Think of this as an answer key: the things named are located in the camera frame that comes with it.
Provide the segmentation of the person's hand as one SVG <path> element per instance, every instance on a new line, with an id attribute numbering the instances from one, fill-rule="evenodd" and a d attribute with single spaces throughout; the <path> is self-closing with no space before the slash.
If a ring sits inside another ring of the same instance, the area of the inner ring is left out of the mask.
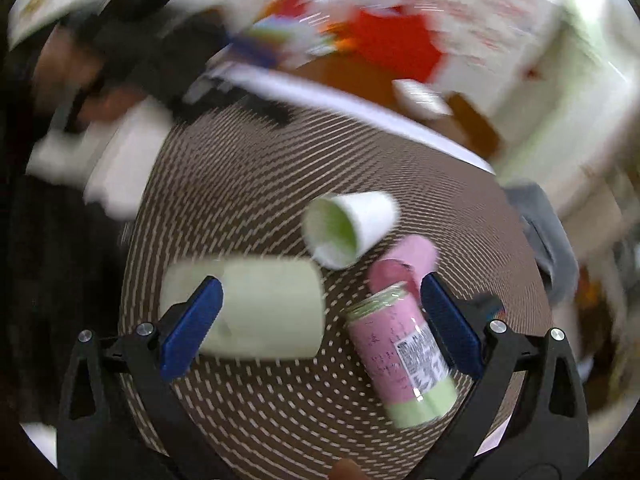
<path id="1" fill-rule="evenodd" d="M 75 86 L 87 89 L 99 76 L 104 62 L 88 47 L 78 44 L 72 32 L 58 25 L 44 44 L 32 75 L 32 93 L 36 104 L 53 110 L 62 100 L 63 90 Z M 122 84 L 89 96 L 82 104 L 78 119 L 90 122 L 114 122 L 130 108 L 146 99 L 137 87 Z"/>

